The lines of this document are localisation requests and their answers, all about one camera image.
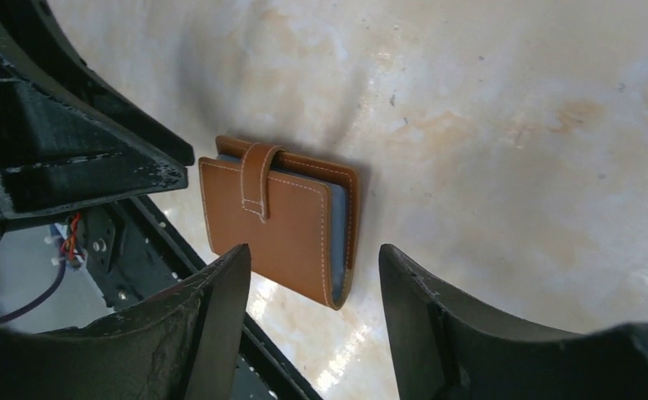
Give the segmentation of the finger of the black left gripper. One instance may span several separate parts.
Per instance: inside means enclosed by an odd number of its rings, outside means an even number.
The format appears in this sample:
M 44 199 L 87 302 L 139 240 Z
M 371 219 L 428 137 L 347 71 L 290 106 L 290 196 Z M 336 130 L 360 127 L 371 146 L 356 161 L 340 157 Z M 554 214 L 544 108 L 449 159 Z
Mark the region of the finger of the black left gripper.
M 100 78 L 45 1 L 0 1 L 0 219 L 183 189 L 192 146 Z

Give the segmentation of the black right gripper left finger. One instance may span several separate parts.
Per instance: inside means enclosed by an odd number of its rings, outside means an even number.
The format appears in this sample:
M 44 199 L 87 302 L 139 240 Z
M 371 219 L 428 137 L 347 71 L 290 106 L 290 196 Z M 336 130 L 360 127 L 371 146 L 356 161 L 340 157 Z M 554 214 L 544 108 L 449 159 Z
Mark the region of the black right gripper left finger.
M 0 327 L 0 399 L 228 399 L 251 279 L 238 245 L 86 327 Z

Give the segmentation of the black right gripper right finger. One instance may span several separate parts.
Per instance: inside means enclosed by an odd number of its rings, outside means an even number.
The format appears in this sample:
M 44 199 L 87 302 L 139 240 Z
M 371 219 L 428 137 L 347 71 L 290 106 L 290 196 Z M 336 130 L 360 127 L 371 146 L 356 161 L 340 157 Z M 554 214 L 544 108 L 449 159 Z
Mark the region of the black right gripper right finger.
M 648 399 L 648 323 L 579 334 L 530 322 L 391 244 L 379 273 L 403 399 Z

